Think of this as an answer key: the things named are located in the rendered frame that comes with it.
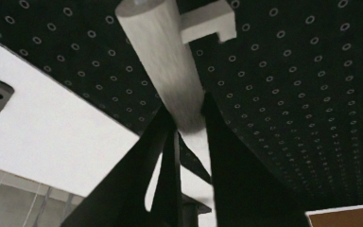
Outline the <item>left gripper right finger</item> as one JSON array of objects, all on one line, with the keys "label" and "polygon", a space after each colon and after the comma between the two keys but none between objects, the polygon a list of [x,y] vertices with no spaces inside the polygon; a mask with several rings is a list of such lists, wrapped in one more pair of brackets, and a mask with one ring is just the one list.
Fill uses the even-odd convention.
[{"label": "left gripper right finger", "polygon": [[311,227],[302,205],[228,127],[212,94],[204,95],[216,227]]}]

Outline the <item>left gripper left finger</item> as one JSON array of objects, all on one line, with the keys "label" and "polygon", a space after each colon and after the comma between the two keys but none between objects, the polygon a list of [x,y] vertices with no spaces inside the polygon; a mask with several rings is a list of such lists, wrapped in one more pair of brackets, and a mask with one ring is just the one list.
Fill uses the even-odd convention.
[{"label": "left gripper left finger", "polygon": [[[146,195],[161,153],[148,211]],[[178,129],[164,104],[140,138],[60,227],[183,227]]]}]

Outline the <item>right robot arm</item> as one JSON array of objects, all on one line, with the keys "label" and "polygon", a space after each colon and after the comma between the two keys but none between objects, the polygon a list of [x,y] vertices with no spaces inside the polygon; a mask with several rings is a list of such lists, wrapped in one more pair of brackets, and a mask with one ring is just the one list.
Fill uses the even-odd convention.
[{"label": "right robot arm", "polygon": [[[199,215],[212,213],[212,208],[181,193],[183,227],[199,227]],[[198,215],[199,210],[199,215]]]}]

